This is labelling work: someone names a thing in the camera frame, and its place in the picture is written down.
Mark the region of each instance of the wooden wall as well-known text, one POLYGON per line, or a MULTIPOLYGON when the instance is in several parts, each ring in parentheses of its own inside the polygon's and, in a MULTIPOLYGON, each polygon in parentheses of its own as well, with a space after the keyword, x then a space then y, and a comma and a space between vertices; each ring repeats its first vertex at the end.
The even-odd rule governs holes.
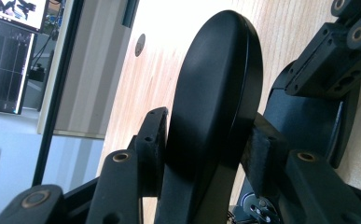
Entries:
MULTIPOLYGON (((123 65, 111 119, 104 141, 103 158, 126 148, 137 134, 147 111, 167 106, 171 111, 181 64, 192 38, 216 12, 232 9, 256 27, 264 61, 264 85, 259 112, 263 113, 268 91, 282 69, 297 59, 330 14, 332 1, 315 0, 140 0, 123 65), (146 35, 139 57, 137 39, 146 35)), ((356 124, 339 174, 361 188, 361 100, 356 124)), ((236 202, 244 174, 239 172, 232 203, 236 202)), ((152 205, 146 223, 152 223, 152 205)))

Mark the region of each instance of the monitor screen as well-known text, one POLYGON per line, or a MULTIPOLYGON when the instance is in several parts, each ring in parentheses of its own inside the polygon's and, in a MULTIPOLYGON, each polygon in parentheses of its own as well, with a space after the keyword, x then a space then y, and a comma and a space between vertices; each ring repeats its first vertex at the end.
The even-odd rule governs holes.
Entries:
POLYGON ((48 0, 0 0, 0 20, 40 32, 48 0))
POLYGON ((0 22, 0 112, 20 114, 35 35, 0 22))

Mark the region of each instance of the computer monitor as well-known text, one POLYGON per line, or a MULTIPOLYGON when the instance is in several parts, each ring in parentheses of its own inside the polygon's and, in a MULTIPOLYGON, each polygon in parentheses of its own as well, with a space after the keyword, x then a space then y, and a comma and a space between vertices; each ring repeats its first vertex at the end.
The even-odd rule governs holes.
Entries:
POLYGON ((0 0, 0 21, 41 33, 49 0, 0 0))
POLYGON ((20 114, 35 34, 0 22, 0 112, 20 114))

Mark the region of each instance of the black metal pole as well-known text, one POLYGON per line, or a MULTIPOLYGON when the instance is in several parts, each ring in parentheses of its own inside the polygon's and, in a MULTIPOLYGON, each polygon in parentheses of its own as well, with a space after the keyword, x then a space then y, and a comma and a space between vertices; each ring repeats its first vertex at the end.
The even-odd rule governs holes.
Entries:
POLYGON ((84 0, 75 0, 66 31, 66 37, 63 43, 63 51, 58 67, 58 74, 54 83, 51 102, 49 103, 49 112, 47 114, 46 127, 44 128, 43 138, 41 140, 40 152, 35 167, 35 176, 32 186, 41 185, 44 172, 46 170, 47 159, 49 157, 49 148, 51 145, 52 135, 55 128, 58 111, 61 104, 64 83, 69 69, 69 63, 75 44, 78 23, 81 17, 81 11, 84 6, 84 0))

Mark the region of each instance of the white wall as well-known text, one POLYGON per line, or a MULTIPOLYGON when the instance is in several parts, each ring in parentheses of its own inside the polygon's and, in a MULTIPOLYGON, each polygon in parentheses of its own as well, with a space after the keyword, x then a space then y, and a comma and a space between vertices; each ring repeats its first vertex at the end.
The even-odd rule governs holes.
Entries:
MULTIPOLYGON (((36 133, 38 113, 0 114, 0 213, 19 193, 32 185, 42 139, 36 133)), ((102 140, 54 136, 43 184, 64 192, 95 177, 102 140)))

